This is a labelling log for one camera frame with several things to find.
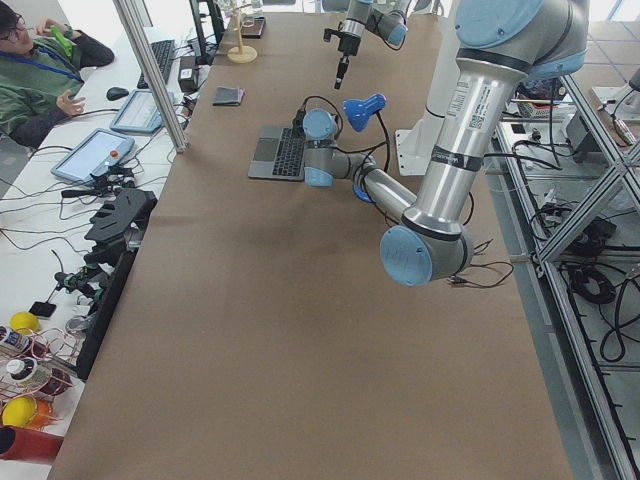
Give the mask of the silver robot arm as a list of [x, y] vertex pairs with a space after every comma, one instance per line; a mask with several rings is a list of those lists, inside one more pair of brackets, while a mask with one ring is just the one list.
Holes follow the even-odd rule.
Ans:
[[356, 56], [365, 31], [369, 31], [391, 49], [400, 49], [408, 31], [406, 16], [402, 11], [383, 13], [373, 1], [350, 1], [346, 17], [336, 29], [325, 28], [323, 40], [338, 39], [338, 62], [334, 88], [339, 90], [349, 67], [350, 58]]
[[410, 190], [365, 154], [337, 146], [337, 124], [315, 108], [299, 118], [304, 180], [331, 186], [348, 178], [357, 192], [398, 220], [380, 241], [387, 274], [424, 285], [467, 268], [473, 244], [459, 217], [501, 112], [516, 86], [581, 68], [589, 23], [586, 1], [462, 1], [452, 32], [461, 46], [459, 76], [420, 190]]

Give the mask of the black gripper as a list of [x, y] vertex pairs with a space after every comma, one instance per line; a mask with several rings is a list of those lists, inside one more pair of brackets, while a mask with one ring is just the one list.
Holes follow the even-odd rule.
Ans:
[[348, 56], [355, 56], [358, 53], [360, 37], [346, 31], [325, 28], [323, 32], [323, 40], [325, 42], [330, 42], [332, 37], [339, 39], [338, 51], [343, 54], [338, 62], [334, 83], [334, 88], [340, 89], [349, 66]]
[[299, 109], [292, 121], [297, 137], [303, 140], [337, 140], [343, 129], [343, 119], [322, 108]]

